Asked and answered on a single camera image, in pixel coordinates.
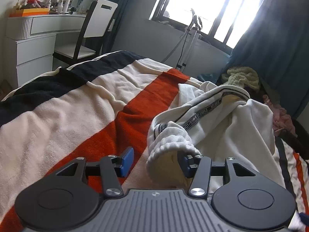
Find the pink garment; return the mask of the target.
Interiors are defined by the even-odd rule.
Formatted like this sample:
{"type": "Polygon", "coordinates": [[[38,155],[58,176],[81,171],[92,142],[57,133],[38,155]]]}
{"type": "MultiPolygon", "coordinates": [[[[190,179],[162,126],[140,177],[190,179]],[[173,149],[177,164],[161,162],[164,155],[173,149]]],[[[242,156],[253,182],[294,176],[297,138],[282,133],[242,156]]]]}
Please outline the pink garment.
{"type": "Polygon", "coordinates": [[[284,109],[280,104],[273,104],[268,97],[268,95],[263,96],[263,101],[265,105],[273,112],[273,132],[275,136],[279,136],[283,130],[287,130],[295,137],[297,137],[295,127],[292,122],[291,116],[287,113],[286,109],[284,109]]]}

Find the dark framed window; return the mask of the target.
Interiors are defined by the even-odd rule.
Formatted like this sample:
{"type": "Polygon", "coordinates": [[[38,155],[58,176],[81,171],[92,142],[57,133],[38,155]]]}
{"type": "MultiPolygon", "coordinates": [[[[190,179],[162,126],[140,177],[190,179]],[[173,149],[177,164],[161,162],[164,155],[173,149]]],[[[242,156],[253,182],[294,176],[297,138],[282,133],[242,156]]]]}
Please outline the dark framed window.
{"type": "Polygon", "coordinates": [[[202,40],[230,54],[251,25],[261,0],[157,0],[152,20],[184,30],[197,14],[202,40]]]}

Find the pale yellow knit blanket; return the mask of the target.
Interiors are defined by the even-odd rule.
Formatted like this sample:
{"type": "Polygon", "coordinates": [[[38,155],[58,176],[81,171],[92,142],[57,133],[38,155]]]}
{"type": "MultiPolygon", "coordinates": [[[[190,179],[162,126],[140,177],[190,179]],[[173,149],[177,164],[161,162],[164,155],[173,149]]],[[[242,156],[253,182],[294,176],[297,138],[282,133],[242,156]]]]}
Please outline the pale yellow knit blanket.
{"type": "Polygon", "coordinates": [[[250,87],[258,91],[260,89],[259,76],[250,67],[231,67],[221,75],[223,84],[245,88],[250,87]]]}

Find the striped bed blanket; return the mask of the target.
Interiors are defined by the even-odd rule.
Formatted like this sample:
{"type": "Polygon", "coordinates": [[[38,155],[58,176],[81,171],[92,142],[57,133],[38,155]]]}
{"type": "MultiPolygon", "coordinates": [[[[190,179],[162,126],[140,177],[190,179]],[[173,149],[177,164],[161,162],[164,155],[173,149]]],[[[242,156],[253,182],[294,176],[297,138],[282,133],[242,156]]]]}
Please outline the striped bed blanket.
{"type": "MultiPolygon", "coordinates": [[[[121,180],[125,189],[176,187],[150,179],[148,131],[155,116],[177,107],[180,84],[203,83],[117,51],[58,68],[10,92],[1,101],[1,231],[23,229],[14,209],[23,189],[77,157],[93,162],[133,147],[133,169],[121,180]]],[[[308,213],[308,160],[274,139],[282,187],[298,211],[308,213]]]]}

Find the white bottle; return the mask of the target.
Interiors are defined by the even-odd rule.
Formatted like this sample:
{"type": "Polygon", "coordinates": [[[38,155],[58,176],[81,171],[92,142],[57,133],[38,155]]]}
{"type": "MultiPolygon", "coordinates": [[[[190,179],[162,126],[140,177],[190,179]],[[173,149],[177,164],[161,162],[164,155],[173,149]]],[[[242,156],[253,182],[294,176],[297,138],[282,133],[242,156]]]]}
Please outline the white bottle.
{"type": "Polygon", "coordinates": [[[63,9],[63,2],[60,1],[60,2],[58,3],[58,7],[57,7],[57,13],[58,13],[58,14],[61,14],[61,13],[62,13],[62,9],[63,9]]]}

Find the white sweatpants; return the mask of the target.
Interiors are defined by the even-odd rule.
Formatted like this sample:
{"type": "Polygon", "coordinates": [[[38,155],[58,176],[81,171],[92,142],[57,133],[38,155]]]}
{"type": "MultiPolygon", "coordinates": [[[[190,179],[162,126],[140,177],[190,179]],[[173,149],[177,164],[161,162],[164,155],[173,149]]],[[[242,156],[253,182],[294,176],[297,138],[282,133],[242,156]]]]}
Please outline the white sweatpants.
{"type": "Polygon", "coordinates": [[[268,106],[237,86],[179,85],[177,107],[151,122],[147,137],[146,169],[152,181],[188,187],[177,161],[179,151],[203,155],[215,162],[232,157],[284,185],[268,106]]]}

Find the garment steamer stand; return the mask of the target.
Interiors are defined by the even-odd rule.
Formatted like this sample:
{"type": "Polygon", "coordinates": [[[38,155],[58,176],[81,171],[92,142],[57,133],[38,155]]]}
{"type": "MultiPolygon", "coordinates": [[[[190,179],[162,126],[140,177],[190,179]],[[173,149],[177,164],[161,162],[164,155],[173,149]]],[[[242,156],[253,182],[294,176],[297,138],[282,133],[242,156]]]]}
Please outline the garment steamer stand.
{"type": "Polygon", "coordinates": [[[180,38],[179,42],[173,47],[173,49],[167,54],[167,56],[161,61],[165,63],[176,51],[176,49],[182,44],[181,53],[175,68],[178,71],[183,72],[186,68],[188,60],[190,59],[194,46],[197,43],[203,29],[203,23],[201,18],[197,15],[194,9],[191,9],[192,19],[190,24],[187,26],[185,33],[180,38]]]}

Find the right teal curtain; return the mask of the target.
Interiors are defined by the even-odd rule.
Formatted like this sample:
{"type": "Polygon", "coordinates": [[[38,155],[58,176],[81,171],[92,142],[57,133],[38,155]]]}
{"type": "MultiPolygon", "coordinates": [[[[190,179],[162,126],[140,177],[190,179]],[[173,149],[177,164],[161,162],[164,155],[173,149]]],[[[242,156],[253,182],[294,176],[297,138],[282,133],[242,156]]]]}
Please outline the right teal curtain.
{"type": "Polygon", "coordinates": [[[253,68],[280,95],[280,104],[294,118],[308,104],[308,0],[263,0],[227,64],[200,74],[219,83],[229,68],[253,68]]]}

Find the white black chair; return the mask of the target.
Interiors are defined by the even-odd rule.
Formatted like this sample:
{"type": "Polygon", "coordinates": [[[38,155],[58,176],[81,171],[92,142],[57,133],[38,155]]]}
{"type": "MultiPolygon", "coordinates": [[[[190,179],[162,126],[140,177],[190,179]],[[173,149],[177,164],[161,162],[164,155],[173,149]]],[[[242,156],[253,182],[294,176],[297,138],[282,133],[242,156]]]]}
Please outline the white black chair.
{"type": "Polygon", "coordinates": [[[98,56],[102,44],[88,48],[82,45],[86,38],[103,38],[118,4],[96,0],[90,5],[76,44],[56,46],[53,57],[68,65],[77,64],[98,56]]]}

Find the orange box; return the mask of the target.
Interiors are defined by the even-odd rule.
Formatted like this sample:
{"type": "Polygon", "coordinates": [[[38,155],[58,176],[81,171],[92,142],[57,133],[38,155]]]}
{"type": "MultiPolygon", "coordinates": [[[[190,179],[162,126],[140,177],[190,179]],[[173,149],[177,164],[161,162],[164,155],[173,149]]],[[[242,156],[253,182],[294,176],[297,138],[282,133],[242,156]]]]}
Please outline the orange box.
{"type": "Polygon", "coordinates": [[[48,8],[34,8],[34,9],[18,9],[10,13],[9,17],[26,17],[35,15],[48,15],[50,9],[48,8]]]}

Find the white dressing table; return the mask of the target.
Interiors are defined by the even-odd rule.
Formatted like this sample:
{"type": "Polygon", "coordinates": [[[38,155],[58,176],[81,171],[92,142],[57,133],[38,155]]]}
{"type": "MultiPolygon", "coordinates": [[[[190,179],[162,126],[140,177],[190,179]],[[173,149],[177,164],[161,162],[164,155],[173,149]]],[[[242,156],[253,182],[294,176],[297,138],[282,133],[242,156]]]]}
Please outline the white dressing table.
{"type": "Polygon", "coordinates": [[[52,71],[57,34],[79,32],[85,15],[9,17],[3,50],[5,80],[16,89],[52,71]]]}

